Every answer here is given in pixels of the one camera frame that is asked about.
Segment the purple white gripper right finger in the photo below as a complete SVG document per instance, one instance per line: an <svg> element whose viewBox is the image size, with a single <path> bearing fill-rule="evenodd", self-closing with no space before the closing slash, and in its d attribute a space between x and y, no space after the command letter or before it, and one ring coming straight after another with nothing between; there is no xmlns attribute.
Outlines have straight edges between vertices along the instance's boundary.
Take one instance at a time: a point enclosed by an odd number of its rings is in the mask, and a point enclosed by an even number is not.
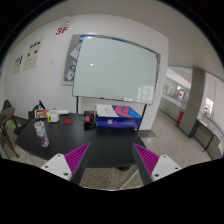
<svg viewBox="0 0 224 224"><path fill-rule="evenodd" d="M144 185L181 170L168 155L159 156L138 144L133 145L132 154Z"/></svg>

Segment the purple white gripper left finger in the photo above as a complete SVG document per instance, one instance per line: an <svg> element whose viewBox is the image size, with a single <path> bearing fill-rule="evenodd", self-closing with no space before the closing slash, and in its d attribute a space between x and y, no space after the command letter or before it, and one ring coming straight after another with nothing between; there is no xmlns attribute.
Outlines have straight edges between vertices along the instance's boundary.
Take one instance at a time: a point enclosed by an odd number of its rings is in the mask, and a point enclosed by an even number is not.
<svg viewBox="0 0 224 224"><path fill-rule="evenodd" d="M90 143L87 143L65 155L58 153L42 169L79 185L89 160L89 149Z"/></svg>

